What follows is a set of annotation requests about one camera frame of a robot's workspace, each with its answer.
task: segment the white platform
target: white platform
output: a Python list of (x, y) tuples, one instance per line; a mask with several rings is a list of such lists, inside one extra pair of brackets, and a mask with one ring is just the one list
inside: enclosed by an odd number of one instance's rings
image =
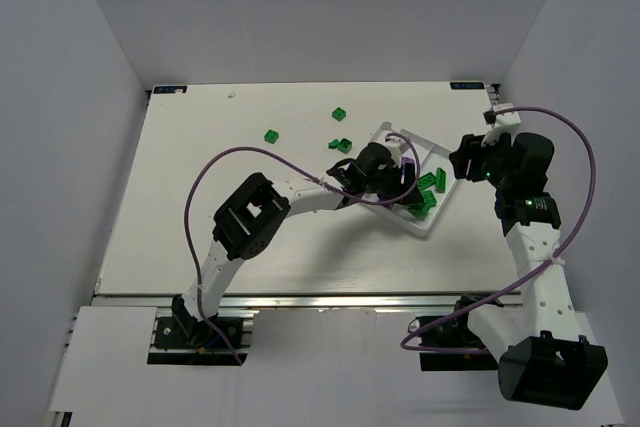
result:
[[(156, 310), (83, 307), (51, 403), (71, 427), (599, 427), (608, 375), (579, 412), (505, 401), (495, 372), (421, 372), (409, 313), (263, 311), (243, 367), (147, 365)], [(589, 339), (593, 335), (579, 315)]]
[[(342, 122), (331, 118), (337, 106)], [(392, 122), (455, 150), (484, 133), (485, 91), (446, 82), (193, 85), (153, 95), (133, 171), (105, 257), (100, 294), (174, 294), (194, 270), (182, 227), (185, 197), (202, 166), (237, 145), (267, 148), (323, 175), (344, 154), (327, 148), (347, 137), (352, 153)], [(280, 133), (275, 145), (263, 140)], [(223, 159), (201, 184), (192, 208), (195, 245), (205, 255), (212, 215), (255, 171), (295, 173), (258, 154)], [(285, 222), (269, 248), (245, 264), (230, 293), (487, 291), (515, 280), (513, 260), (487, 184), (460, 182), (429, 237), (419, 240), (362, 206)]]

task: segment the green object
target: green object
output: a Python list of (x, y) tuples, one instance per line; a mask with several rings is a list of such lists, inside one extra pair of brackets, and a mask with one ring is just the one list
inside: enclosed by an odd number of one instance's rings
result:
[(436, 192), (441, 194), (447, 189), (447, 173), (438, 167), (436, 170)]
[(275, 144), (276, 140), (278, 140), (278, 137), (280, 137), (280, 134), (275, 130), (267, 130), (267, 133), (264, 134), (264, 140), (269, 142), (270, 144)]
[(412, 204), (409, 206), (409, 212), (416, 217), (425, 217), (431, 208), (438, 204), (436, 196), (430, 190), (421, 192), (423, 202), (421, 204)]
[(331, 117), (333, 117), (334, 119), (336, 119), (338, 122), (340, 122), (342, 119), (344, 119), (347, 116), (347, 111), (344, 109), (341, 109), (340, 107), (338, 107), (336, 110), (334, 110), (333, 112), (331, 112)]
[(349, 139), (342, 139), (338, 144), (338, 150), (343, 154), (346, 154), (351, 150), (353, 143)]
[(418, 189), (419, 190), (427, 190), (432, 185), (436, 185), (436, 176), (431, 172), (423, 175), (418, 179)]

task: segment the gray wall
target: gray wall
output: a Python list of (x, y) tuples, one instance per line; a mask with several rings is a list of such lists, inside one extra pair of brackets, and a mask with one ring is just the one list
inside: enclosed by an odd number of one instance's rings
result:
[(95, 0), (0, 0), (0, 423), (41, 425), (144, 115)]
[(545, 0), (98, 0), (143, 85), (501, 81)]
[[(576, 304), (606, 343), (616, 396), (632, 426), (640, 425), (639, 35), (640, 0), (548, 0), (503, 87), (509, 101), (570, 116), (593, 143), (596, 199), (567, 252), (567, 274)], [(548, 133), (556, 144), (550, 189), (567, 232), (584, 202), (584, 149), (553, 120), (528, 115), (525, 125)]]

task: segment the tabletop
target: tabletop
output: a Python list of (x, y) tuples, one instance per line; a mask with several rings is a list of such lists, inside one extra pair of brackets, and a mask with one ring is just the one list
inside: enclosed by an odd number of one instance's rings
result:
[[(341, 122), (331, 117), (341, 107)], [(452, 90), (448, 82), (189, 85), (152, 94), (126, 192), (96, 292), (105, 295), (180, 293), (195, 271), (182, 215), (194, 178), (230, 147), (268, 149), (316, 175), (345, 155), (331, 140), (353, 141), (357, 155), (382, 122), (449, 150), (464, 134), (488, 129), (484, 90)], [(264, 141), (267, 130), (280, 134)], [(191, 209), (201, 258), (213, 214), (253, 172), (272, 180), (299, 178), (256, 153), (238, 153), (212, 167)], [(288, 219), (260, 256), (245, 263), (233, 294), (479, 292), (516, 279), (511, 253), (493, 211), (487, 183), (458, 182), (425, 239), (364, 206)]]

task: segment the white panel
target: white panel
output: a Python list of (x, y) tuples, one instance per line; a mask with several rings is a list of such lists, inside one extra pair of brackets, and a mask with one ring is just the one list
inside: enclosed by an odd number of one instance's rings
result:
[(145, 96), (95, 0), (0, 0), (0, 423), (42, 424)]
[[(548, 0), (504, 83), (506, 100), (569, 116), (587, 133), (598, 161), (598, 187), (583, 232), (566, 252), (576, 305), (606, 341), (620, 407), (640, 424), (640, 363), (635, 346), (640, 163), (640, 0)], [(565, 226), (575, 221), (587, 190), (580, 141), (562, 124), (524, 116), (526, 130), (556, 145), (550, 191)]]
[(499, 82), (544, 0), (98, 0), (159, 82)]
[(146, 365), (154, 316), (150, 308), (83, 308), (51, 409), (91, 427), (621, 422), (606, 374), (570, 412), (505, 401), (495, 372), (421, 372), (418, 354), (399, 346), (410, 314), (262, 311), (243, 367)]
[[(336, 106), (347, 111), (337, 122)], [(484, 133), (487, 93), (448, 83), (344, 83), (189, 86), (154, 95), (101, 276), (101, 294), (175, 294), (195, 271), (184, 240), (186, 195), (204, 164), (238, 145), (263, 147), (320, 176), (345, 155), (327, 142), (347, 137), (362, 149), (384, 121), (448, 149)], [(280, 133), (266, 143), (267, 129)], [(215, 165), (192, 206), (195, 245), (204, 258), (213, 214), (253, 172), (299, 175), (259, 154)], [(460, 182), (432, 232), (418, 239), (362, 206), (288, 219), (259, 257), (242, 266), (230, 293), (460, 292), (516, 279), (493, 211), (494, 189)]]

